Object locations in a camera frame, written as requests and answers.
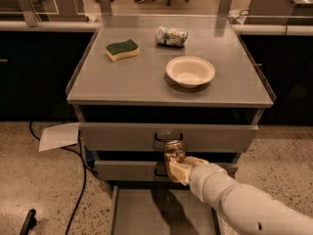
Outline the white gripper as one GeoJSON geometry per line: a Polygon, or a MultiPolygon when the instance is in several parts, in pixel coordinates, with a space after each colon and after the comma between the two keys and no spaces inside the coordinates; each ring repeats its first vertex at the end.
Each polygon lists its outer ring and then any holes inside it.
{"type": "Polygon", "coordinates": [[[170,162],[169,172],[175,182],[184,186],[190,183],[192,193],[206,204],[217,204],[222,192],[235,183],[218,164],[191,156],[185,158],[184,164],[170,162]]]}

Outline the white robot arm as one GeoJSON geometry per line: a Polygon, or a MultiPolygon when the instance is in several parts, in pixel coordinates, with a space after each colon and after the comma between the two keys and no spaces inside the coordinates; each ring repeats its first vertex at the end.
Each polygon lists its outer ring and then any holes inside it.
{"type": "Polygon", "coordinates": [[[240,235],[313,235],[313,218],[264,191],[229,176],[218,164],[195,157],[166,159],[171,178],[189,186],[240,235]]]}

